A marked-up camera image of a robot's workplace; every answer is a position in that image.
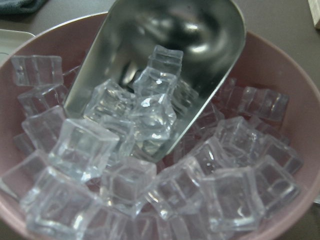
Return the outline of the steel ice scoop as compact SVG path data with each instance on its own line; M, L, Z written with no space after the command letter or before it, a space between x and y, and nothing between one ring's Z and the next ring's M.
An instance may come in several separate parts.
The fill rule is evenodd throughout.
M247 29L232 0L117 0L95 34L64 102L71 118L83 115L96 86L113 79L129 88L155 46L183 52L181 79L197 92L187 98L170 139L153 155L168 155L211 101L239 59Z

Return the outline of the pile of clear ice cubes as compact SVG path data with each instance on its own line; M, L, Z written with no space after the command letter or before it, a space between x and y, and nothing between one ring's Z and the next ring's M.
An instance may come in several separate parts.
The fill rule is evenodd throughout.
M14 55L26 115L14 142L25 159L0 177L26 227L57 240L228 240L290 203L302 165L283 121L286 94L230 78L170 157L173 135L198 93L180 77L183 52L155 46L131 91L96 86L80 119L66 117L62 58Z

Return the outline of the pink bowl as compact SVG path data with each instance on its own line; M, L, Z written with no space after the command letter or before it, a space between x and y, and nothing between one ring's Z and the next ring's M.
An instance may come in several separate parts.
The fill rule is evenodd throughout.
M83 16L53 27L27 41L16 53L52 54L62 57L62 68L79 65L90 47L105 13ZM287 112L281 126L284 135L303 158L295 173L301 186L299 196L284 210L266 220L259 230L243 235L244 240L275 240L285 232L293 233L299 220L310 209L320 191L320 93L306 72L286 53L252 32L231 76L244 85L270 87L289 95ZM25 115L18 102L23 87L14 84L9 60L0 67L0 171L11 169L24 159L13 142L22 133Z

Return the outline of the cream rabbit tray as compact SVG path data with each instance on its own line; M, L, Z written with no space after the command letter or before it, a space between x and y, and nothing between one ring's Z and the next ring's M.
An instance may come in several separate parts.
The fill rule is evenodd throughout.
M28 40L34 38L35 35L25 31L17 30L0 30L0 64L2 65L6 59L17 48Z

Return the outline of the grey folded cloth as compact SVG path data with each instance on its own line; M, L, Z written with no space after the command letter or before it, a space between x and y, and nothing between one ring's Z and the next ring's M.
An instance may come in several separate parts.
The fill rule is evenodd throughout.
M32 14L39 10L46 2L47 0L0 0L0 14Z

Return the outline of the bamboo cutting board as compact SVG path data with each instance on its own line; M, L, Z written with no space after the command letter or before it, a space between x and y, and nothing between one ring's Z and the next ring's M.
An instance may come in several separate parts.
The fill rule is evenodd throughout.
M320 29L320 0L308 0L311 17L315 29Z

